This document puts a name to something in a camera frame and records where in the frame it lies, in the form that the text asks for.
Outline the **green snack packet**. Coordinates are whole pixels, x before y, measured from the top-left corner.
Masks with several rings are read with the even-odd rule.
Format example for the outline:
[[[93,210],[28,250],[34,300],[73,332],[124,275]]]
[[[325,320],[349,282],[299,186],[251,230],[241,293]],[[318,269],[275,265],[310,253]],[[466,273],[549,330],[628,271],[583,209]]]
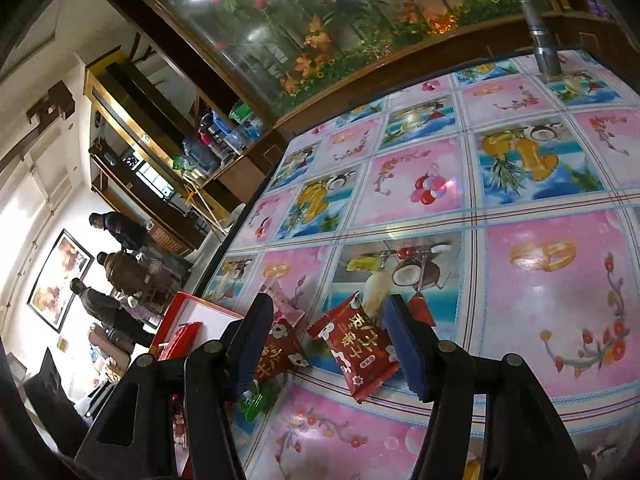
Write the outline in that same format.
[[[243,392],[239,400],[239,408],[244,419],[252,422],[259,414],[267,413],[277,401],[280,387],[275,382],[255,382]]]

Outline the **dark red flower snack packet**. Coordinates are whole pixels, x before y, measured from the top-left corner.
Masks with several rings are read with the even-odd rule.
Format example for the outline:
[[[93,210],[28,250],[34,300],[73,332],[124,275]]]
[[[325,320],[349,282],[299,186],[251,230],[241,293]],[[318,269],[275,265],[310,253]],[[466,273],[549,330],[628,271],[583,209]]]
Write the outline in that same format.
[[[308,366],[309,361],[294,328],[282,318],[271,327],[254,379],[261,384],[290,370]]]

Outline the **pink bear snack packet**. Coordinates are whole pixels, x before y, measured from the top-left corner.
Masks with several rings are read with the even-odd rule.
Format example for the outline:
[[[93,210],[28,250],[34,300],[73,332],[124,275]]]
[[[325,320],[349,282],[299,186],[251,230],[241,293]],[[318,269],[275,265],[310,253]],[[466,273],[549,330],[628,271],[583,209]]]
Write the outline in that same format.
[[[264,283],[264,292],[271,298],[273,303],[273,322],[286,321],[292,327],[304,317],[305,312],[299,310],[294,301],[282,290],[279,281],[270,278]]]

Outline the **red gift box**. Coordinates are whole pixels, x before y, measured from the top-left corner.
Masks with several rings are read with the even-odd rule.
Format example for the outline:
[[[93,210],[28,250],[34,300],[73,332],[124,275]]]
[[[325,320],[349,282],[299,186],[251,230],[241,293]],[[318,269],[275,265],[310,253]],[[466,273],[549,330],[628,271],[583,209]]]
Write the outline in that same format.
[[[218,304],[212,304],[186,292],[177,292],[167,307],[160,326],[157,327],[149,352],[160,359],[160,355],[170,346],[175,333],[178,333],[182,326],[194,325],[194,328],[186,330],[186,333],[193,337],[188,339],[188,344],[182,345],[184,350],[179,353],[179,356],[186,356],[206,341],[219,339],[230,323],[242,318],[242,314]]]

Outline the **person in brown jacket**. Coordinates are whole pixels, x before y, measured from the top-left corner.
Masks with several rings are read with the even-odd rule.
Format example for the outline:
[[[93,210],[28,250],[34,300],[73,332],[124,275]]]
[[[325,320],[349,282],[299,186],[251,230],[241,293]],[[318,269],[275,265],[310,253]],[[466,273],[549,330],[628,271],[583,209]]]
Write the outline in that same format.
[[[96,261],[114,289],[137,300],[160,301],[170,292],[171,281],[163,276],[156,260],[140,262],[129,252],[99,252]]]

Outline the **person in dark jacket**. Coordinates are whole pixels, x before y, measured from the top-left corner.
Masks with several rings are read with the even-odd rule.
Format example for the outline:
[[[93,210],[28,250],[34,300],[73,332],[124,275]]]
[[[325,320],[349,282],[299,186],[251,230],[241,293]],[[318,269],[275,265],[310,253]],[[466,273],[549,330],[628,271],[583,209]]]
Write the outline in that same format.
[[[109,232],[123,250],[138,252],[145,245],[148,237],[148,231],[142,224],[117,211],[106,214],[93,212],[89,216],[89,223],[96,229]]]

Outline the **floral plastic tablecloth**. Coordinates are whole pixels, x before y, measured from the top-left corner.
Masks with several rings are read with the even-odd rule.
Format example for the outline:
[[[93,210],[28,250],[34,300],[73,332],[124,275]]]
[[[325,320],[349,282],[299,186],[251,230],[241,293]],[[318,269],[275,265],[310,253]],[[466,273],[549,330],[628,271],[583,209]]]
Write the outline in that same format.
[[[276,281],[307,366],[234,424],[251,479],[405,479],[430,407],[396,375],[366,400],[308,328],[393,294],[467,352],[521,356],[586,474],[639,466],[639,86],[582,50],[382,96],[295,138],[204,297],[244,312]]]

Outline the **blue water jug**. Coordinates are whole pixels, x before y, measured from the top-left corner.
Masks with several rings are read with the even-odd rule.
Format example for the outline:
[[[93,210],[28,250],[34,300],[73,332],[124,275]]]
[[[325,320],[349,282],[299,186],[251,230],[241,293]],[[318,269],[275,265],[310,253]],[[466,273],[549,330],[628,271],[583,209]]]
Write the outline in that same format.
[[[220,167],[220,159],[199,140],[184,138],[182,145],[184,154],[190,162],[206,174],[211,174]]]

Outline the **silver flashlight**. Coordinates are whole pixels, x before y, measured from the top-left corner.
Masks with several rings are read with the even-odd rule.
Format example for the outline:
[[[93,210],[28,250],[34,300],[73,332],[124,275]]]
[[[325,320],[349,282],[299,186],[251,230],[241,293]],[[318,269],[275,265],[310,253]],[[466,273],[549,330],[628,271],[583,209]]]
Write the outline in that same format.
[[[545,81],[559,79],[562,68],[558,51],[546,23],[537,8],[537,0],[518,0],[521,5],[530,36],[534,43],[534,55],[541,76]]]

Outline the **framed wall picture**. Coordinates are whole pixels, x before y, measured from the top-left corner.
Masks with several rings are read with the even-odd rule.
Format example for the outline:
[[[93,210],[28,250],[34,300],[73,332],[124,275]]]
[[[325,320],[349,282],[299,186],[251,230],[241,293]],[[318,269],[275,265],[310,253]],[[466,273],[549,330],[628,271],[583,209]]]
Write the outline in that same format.
[[[74,278],[83,280],[93,255],[66,230],[58,234],[28,296],[28,306],[55,333],[61,333],[76,294],[70,289]]]

